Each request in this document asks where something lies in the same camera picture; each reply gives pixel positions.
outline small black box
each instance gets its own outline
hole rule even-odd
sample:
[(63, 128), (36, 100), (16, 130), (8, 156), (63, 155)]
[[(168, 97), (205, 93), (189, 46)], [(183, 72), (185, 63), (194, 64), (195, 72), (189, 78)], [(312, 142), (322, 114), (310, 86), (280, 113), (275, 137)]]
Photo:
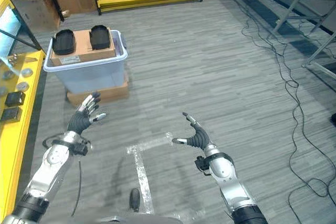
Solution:
[(20, 121), (21, 109), (19, 107), (4, 109), (0, 122), (2, 123), (13, 123)]
[(24, 103), (25, 96), (26, 95), (22, 91), (8, 93), (5, 104), (8, 107), (20, 106)]

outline plastic storage bin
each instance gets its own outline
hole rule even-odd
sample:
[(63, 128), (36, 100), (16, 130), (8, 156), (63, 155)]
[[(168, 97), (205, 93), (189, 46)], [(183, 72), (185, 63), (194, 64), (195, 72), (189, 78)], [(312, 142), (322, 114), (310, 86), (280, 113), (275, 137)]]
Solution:
[(54, 73), (64, 86), (74, 94), (123, 85), (124, 60), (128, 53), (120, 32), (110, 30), (110, 33), (116, 48), (115, 57), (54, 66), (50, 60), (51, 40), (43, 69), (46, 72)]

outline yellow table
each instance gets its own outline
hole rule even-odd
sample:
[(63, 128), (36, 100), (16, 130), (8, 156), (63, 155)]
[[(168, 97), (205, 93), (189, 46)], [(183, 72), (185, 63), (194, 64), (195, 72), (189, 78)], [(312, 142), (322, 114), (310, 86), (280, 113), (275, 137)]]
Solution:
[[(19, 75), (8, 81), (1, 79), (0, 86), (6, 86), (9, 92), (16, 91), (16, 84), (22, 81), (29, 84), (29, 89), (25, 91), (25, 101), (24, 104), (20, 106), (22, 110), (20, 121), (0, 125), (0, 221), (2, 221), (6, 215), (10, 214), (14, 208), (30, 116), (33, 110), (44, 56), (43, 51), (19, 55), (14, 72), (20, 73), (22, 69), (31, 68), (33, 75), (27, 78)], [(8, 70), (8, 66), (3, 64), (0, 67), (0, 78), (6, 70)], [(6, 96), (0, 98), (0, 114), (2, 114), (5, 99)]]

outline black cable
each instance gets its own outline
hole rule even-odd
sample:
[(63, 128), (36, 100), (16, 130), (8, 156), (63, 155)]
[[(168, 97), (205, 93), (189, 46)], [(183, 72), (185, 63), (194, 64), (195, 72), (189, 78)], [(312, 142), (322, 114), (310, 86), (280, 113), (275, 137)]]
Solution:
[(79, 186), (78, 186), (78, 195), (77, 195), (77, 199), (76, 199), (76, 204), (74, 207), (74, 210), (72, 211), (71, 217), (73, 217), (75, 215), (77, 206), (78, 206), (78, 202), (79, 202), (79, 198), (80, 198), (80, 191), (81, 191), (81, 187), (82, 187), (82, 165), (80, 160), (78, 161), (78, 168), (79, 168)]
[[(297, 215), (297, 213), (295, 212), (295, 210), (293, 209), (293, 206), (292, 206), (292, 204), (291, 204), (291, 202), (290, 202), (290, 196), (295, 192), (295, 191), (297, 191), (297, 190), (300, 190), (300, 189), (302, 189), (302, 188), (304, 188), (304, 187), (308, 187), (308, 188), (310, 188), (317, 196), (319, 196), (319, 197), (329, 197), (330, 199), (331, 199), (331, 201), (333, 202), (333, 204), (336, 206), (336, 202), (334, 201), (334, 199), (332, 198), (332, 196), (331, 196), (331, 194), (330, 194), (330, 185), (331, 185), (331, 183), (335, 180), (335, 178), (336, 178), (336, 166), (335, 166), (335, 164), (333, 163), (333, 161), (322, 151), (322, 150), (320, 150), (317, 146), (315, 146), (309, 139), (308, 139), (308, 137), (306, 136), (306, 134), (305, 134), (305, 117), (304, 117), (304, 111), (303, 111), (303, 108), (302, 108), (302, 106), (301, 106), (301, 102), (300, 102), (300, 100), (299, 100), (299, 98), (298, 98), (298, 88), (299, 88), (299, 83), (292, 77), (292, 74), (291, 74), (291, 69), (286, 65), (286, 62), (285, 62), (285, 50), (286, 50), (286, 48), (287, 48), (287, 46), (288, 46), (288, 44), (287, 43), (283, 43), (283, 42), (280, 42), (279, 40), (278, 40), (278, 38), (276, 38), (275, 37), (275, 39), (276, 39), (276, 41), (278, 42), (278, 43), (280, 43), (280, 44), (282, 44), (282, 45), (284, 45), (284, 48), (283, 48), (283, 50), (282, 50), (282, 54), (279, 54), (278, 52), (277, 52), (277, 50), (276, 50), (276, 48), (274, 47), (274, 45), (273, 45), (273, 43), (269, 40), (269, 39), (264, 39), (264, 38), (262, 38), (262, 36), (260, 35), (260, 28), (259, 28), (259, 24), (269, 33), (269, 34), (271, 34), (270, 33), (270, 31), (266, 28), (266, 27), (264, 27), (259, 21), (257, 21), (254, 17), (253, 17), (253, 15), (251, 15), (250, 14), (250, 12), (249, 12), (249, 10), (247, 9), (247, 8), (244, 8), (244, 7), (242, 7), (241, 6), (241, 4), (240, 3), (238, 3), (238, 1), (236, 1), (236, 0), (234, 0), (235, 2), (236, 2), (236, 4), (238, 5), (238, 7), (239, 7), (239, 9), (245, 14), (245, 15), (247, 15), (248, 17), (249, 17), (249, 19), (247, 19), (246, 20), (246, 26), (241, 30), (241, 34), (243, 34), (244, 36), (246, 36), (246, 37), (249, 37), (249, 38), (251, 38), (252, 39), (252, 42), (255, 44), (255, 46), (257, 46), (257, 47), (261, 47), (261, 48), (266, 48), (266, 49), (268, 49), (268, 50), (271, 50), (274, 54), (275, 54), (275, 57), (276, 57), (276, 62), (277, 62), (277, 65), (278, 65), (278, 67), (279, 67), (279, 73), (280, 73), (280, 77), (281, 77), (281, 79), (285, 82), (285, 89), (286, 89), (286, 91), (287, 91), (287, 93), (294, 99), (294, 101), (296, 102), (296, 106), (294, 107), (294, 109), (292, 110), (292, 117), (293, 117), (293, 119), (294, 119), (294, 121), (295, 121), (295, 126), (294, 126), (294, 128), (293, 128), (293, 130), (292, 130), (292, 134), (291, 134), (291, 138), (292, 138), (292, 142), (293, 142), (293, 145), (294, 145), (294, 147), (295, 147), (295, 149), (294, 149), (294, 151), (291, 153), (291, 155), (290, 155), (290, 158), (289, 158), (289, 168), (290, 168), (290, 170), (295, 174), (295, 176), (296, 177), (298, 177), (303, 183), (304, 183), (304, 185), (303, 186), (300, 186), (300, 187), (298, 187), (298, 188), (295, 188), (294, 190), (292, 190), (290, 193), (289, 193), (289, 195), (288, 195), (288, 198), (287, 198), (287, 201), (288, 201), (288, 205), (289, 205), (289, 207), (290, 207), (290, 209), (293, 211), (293, 213), (295, 214), (295, 216), (296, 216), (296, 218), (297, 218), (297, 220), (299, 221), (299, 223), (301, 223), (302, 224), (302, 222), (301, 222), (301, 220), (300, 220), (300, 218), (299, 218), (299, 216)], [(258, 37), (262, 40), (262, 41), (264, 41), (265, 43), (267, 43), (270, 47), (267, 47), (267, 46), (261, 46), (261, 45), (258, 45), (256, 42), (255, 42), (255, 40), (254, 40), (254, 38), (253, 38), (253, 36), (251, 36), (251, 35), (247, 35), (247, 34), (244, 34), (244, 30), (245, 29), (248, 29), (250, 26), (249, 26), (249, 20), (250, 19), (252, 19), (253, 21), (254, 21), (254, 23), (256, 24), (256, 26), (257, 26), (257, 34), (258, 34)], [(289, 75), (289, 78), (288, 79), (285, 79), (284, 77), (283, 77), (283, 74), (282, 74), (282, 70), (281, 70), (281, 64), (280, 64), (280, 61), (279, 61), (279, 58), (278, 58), (278, 56), (280, 56), (281, 58), (282, 58), (282, 64), (285, 66), (285, 68), (287, 69), (287, 71), (288, 71), (288, 75)], [(291, 91), (289, 90), (289, 88), (293, 88), (294, 89), (294, 94), (292, 94), (291, 93)], [(296, 118), (296, 116), (295, 116), (295, 112), (296, 112), (296, 110), (297, 109), (299, 109), (299, 111), (300, 111), (300, 114), (301, 114), (301, 116), (302, 116), (302, 127), (301, 127), (301, 133), (302, 133), (302, 135), (303, 135), (303, 137), (306, 139), (306, 141), (311, 145), (311, 146), (313, 146), (314, 147), (314, 149), (315, 150), (317, 150), (319, 153), (321, 153), (329, 162), (330, 162), (330, 164), (331, 164), (331, 166), (332, 166), (332, 168), (333, 168), (333, 176), (332, 176), (332, 178), (326, 183), (326, 182), (324, 182), (323, 180), (321, 180), (321, 179), (318, 179), (318, 178), (311, 178), (311, 179), (309, 179), (308, 181), (305, 181), (300, 175), (298, 175), (294, 170), (293, 170), (293, 167), (292, 167), (292, 163), (291, 163), (291, 160), (292, 160), (292, 158), (293, 158), (293, 156), (295, 155), (295, 153), (297, 152), (297, 144), (296, 144), (296, 140), (295, 140), (295, 137), (294, 137), (294, 134), (295, 134), (295, 131), (296, 131), (296, 129), (298, 128), (298, 126), (299, 126), (299, 121), (298, 121), (298, 119)], [(323, 186), (325, 187), (325, 194), (319, 194), (317, 191), (315, 191), (311, 186), (310, 186), (310, 182), (312, 182), (312, 181), (318, 181), (318, 182), (320, 182), (320, 183), (322, 183), (323, 184)]]

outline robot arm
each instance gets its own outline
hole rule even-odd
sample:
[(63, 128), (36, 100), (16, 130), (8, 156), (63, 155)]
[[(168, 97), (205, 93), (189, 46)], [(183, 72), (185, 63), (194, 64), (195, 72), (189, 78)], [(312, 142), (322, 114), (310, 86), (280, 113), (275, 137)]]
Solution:
[(92, 112), (98, 108), (99, 96), (99, 93), (93, 93), (83, 101), (72, 116), (68, 131), (59, 140), (54, 140), (44, 153), (40, 168), (29, 182), (13, 213), (4, 219), (4, 224), (31, 224), (40, 221), (60, 188), (74, 156), (87, 154), (87, 142), (81, 139), (80, 134), (92, 123), (106, 117), (105, 113), (91, 117)]
[(235, 224), (267, 224), (256, 201), (238, 179), (232, 158), (211, 142), (208, 134), (192, 116), (187, 113), (183, 115), (191, 122), (196, 134), (189, 138), (174, 138), (172, 141), (199, 147), (204, 151), (205, 158), (198, 156), (195, 161), (196, 167), (204, 175), (212, 176), (217, 181), (220, 194)]

